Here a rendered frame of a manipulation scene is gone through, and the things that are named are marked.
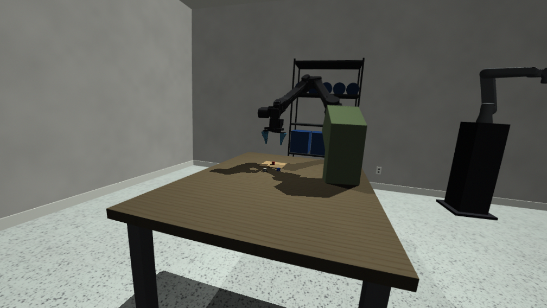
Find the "beige square mat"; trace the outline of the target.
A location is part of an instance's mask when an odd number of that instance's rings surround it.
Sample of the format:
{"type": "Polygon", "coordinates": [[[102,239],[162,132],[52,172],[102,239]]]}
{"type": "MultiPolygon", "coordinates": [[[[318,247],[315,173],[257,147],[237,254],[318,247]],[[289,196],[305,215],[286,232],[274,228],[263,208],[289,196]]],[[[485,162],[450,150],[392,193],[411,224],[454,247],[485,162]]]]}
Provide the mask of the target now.
{"type": "Polygon", "coordinates": [[[268,168],[280,168],[280,169],[282,169],[286,165],[287,165],[287,163],[279,163],[279,162],[275,162],[275,165],[272,165],[272,162],[266,161],[266,162],[260,164],[259,166],[268,167],[268,168]]]}

